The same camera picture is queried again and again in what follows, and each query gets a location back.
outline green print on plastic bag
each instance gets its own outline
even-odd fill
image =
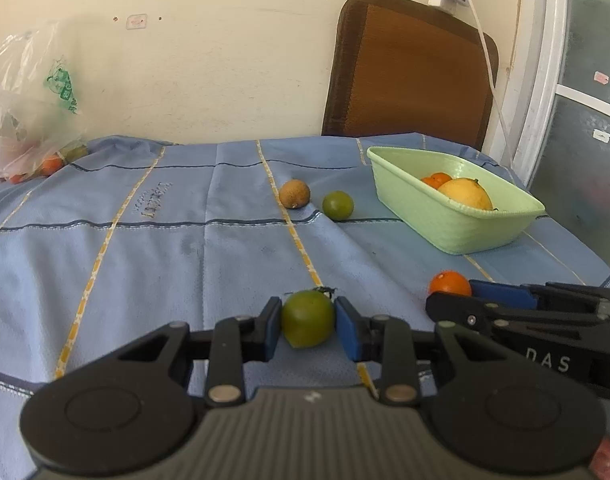
[[[51,64],[50,75],[45,79],[45,86],[67,103],[67,109],[76,113],[78,102],[71,87],[69,72],[65,69],[65,59],[55,59]]]

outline green lime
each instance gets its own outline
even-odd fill
[[[89,152],[87,151],[86,146],[77,146],[65,153],[65,161],[67,161],[67,164],[71,164],[75,160],[79,160],[79,158],[82,158],[88,154]]]
[[[354,200],[345,191],[332,191],[323,199],[323,213],[334,222],[347,220],[354,211]]]
[[[281,329],[293,348],[321,344],[334,331],[332,301],[317,290],[295,292],[283,305]]]

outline green basket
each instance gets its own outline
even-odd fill
[[[379,200],[438,249],[449,254],[508,244],[538,216],[541,202],[480,166],[447,153],[407,148],[368,148]],[[497,211],[463,205],[420,181],[443,171],[478,179]]]

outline plastic bag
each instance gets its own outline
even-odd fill
[[[58,23],[0,48],[0,177],[18,180],[85,134],[67,45]]]

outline brown chair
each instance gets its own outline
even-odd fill
[[[486,36],[494,77],[498,50]],[[348,0],[323,135],[421,132],[481,148],[492,92],[478,32],[410,0]]]

